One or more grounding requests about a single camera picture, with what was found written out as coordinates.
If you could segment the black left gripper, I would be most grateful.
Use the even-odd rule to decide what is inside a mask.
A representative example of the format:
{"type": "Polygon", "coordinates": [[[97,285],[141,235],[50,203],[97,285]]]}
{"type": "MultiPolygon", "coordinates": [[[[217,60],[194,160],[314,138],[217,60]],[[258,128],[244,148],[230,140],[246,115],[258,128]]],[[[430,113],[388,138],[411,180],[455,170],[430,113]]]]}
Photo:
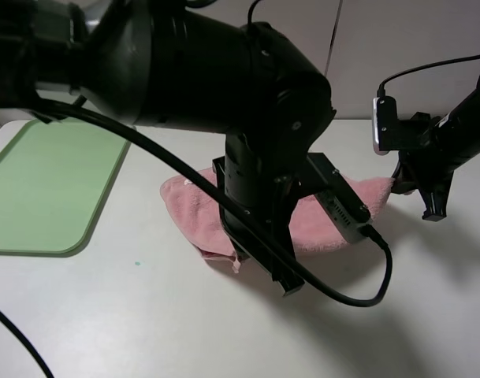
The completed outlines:
{"type": "MultiPolygon", "coordinates": [[[[295,133],[279,135],[228,134],[225,137],[225,194],[253,220],[271,233],[288,252],[293,252],[288,229],[297,202],[306,194],[299,171],[311,146],[311,138],[295,133]]],[[[304,280],[275,258],[235,218],[221,217],[239,261],[253,258],[280,285],[283,296],[296,293],[304,280]]]]}

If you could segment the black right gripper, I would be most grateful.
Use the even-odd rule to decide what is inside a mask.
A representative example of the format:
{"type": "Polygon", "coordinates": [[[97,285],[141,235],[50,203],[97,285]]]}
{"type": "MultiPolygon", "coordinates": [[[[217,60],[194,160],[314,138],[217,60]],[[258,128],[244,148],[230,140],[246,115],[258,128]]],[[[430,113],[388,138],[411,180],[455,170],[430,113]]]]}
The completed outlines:
{"type": "Polygon", "coordinates": [[[422,215],[425,221],[441,221],[447,217],[453,177],[451,163],[436,137],[440,120],[441,117],[417,112],[410,119],[400,121],[401,130],[410,132],[415,139],[408,149],[398,153],[391,193],[409,195],[418,190],[426,207],[422,215]]]}

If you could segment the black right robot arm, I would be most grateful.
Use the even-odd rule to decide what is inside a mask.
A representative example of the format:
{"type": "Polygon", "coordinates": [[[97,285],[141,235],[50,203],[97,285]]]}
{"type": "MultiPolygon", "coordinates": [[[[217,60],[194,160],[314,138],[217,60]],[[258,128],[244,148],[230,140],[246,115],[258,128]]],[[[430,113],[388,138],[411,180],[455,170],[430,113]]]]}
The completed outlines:
{"type": "Polygon", "coordinates": [[[418,191],[425,221],[447,217],[454,172],[480,154],[480,75],[475,89],[444,117],[416,113],[397,122],[390,148],[399,152],[392,192],[418,191]]]}

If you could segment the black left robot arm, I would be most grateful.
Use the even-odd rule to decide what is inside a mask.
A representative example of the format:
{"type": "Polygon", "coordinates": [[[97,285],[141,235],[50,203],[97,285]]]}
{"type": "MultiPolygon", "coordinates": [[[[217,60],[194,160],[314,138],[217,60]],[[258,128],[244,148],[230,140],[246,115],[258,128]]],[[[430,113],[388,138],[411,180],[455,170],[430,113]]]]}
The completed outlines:
{"type": "Polygon", "coordinates": [[[164,161],[213,198],[240,255],[286,294],[324,284],[288,224],[311,144],[334,117],[328,80],[279,31],[205,17],[194,1],[0,1],[0,109],[73,117],[164,161]],[[209,182],[136,125],[225,136],[209,182]]]}

